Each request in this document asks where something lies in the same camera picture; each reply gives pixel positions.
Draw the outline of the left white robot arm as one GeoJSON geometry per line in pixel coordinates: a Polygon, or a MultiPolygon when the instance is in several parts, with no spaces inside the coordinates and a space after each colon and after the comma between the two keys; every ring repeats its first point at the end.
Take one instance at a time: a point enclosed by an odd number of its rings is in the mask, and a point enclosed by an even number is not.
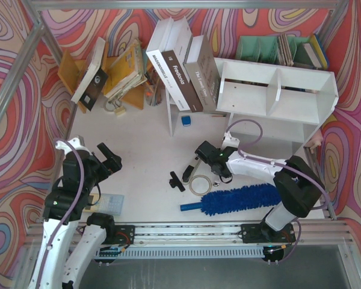
{"type": "Polygon", "coordinates": [[[113,239],[113,216],[93,213],[69,252],[82,212],[91,204],[92,189],[122,168],[122,159],[106,144],[97,147],[105,161],[91,153],[81,137],[55,139],[55,148],[64,153],[63,174],[45,199],[42,243],[29,288],[78,288],[99,246],[113,239]]]}

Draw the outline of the blue microfiber duster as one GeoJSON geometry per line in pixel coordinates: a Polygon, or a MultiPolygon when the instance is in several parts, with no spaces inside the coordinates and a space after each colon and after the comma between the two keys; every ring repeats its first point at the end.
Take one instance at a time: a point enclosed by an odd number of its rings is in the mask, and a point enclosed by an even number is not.
{"type": "Polygon", "coordinates": [[[181,211],[199,210],[207,216],[235,213],[278,205],[281,197],[270,184],[244,186],[225,191],[213,191],[202,196],[200,202],[180,205],[181,211]]]}

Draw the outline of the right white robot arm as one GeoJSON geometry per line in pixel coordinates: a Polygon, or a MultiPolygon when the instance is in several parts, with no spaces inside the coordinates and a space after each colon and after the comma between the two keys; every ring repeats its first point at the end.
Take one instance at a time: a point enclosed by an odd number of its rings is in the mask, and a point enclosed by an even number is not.
{"type": "Polygon", "coordinates": [[[260,234],[271,241],[295,219],[305,218],[321,196],[329,199],[323,183],[298,156],[288,160],[270,159],[248,154],[238,145],[218,149],[204,141],[196,155],[222,178],[245,175],[273,185],[280,202],[260,222],[260,234]]]}

